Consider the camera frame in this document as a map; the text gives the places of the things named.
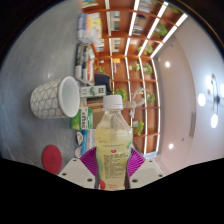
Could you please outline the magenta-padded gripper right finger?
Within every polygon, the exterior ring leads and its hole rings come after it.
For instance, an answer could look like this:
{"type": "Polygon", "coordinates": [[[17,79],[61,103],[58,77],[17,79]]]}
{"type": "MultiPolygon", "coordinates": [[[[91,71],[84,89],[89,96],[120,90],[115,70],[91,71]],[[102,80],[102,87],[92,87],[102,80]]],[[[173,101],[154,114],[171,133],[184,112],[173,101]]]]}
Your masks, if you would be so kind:
{"type": "Polygon", "coordinates": [[[131,149],[127,163],[129,188],[141,188],[165,176],[162,169],[153,159],[145,159],[141,153],[131,149]]]}

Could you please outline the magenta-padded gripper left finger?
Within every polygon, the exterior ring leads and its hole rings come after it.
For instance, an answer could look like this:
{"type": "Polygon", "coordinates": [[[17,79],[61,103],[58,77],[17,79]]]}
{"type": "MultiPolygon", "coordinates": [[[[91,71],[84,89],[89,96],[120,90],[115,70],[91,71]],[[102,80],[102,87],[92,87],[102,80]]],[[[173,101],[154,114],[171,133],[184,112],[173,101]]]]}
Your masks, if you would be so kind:
{"type": "Polygon", "coordinates": [[[80,158],[72,158],[58,176],[78,186],[97,189],[99,181],[96,148],[88,150],[80,158]]]}

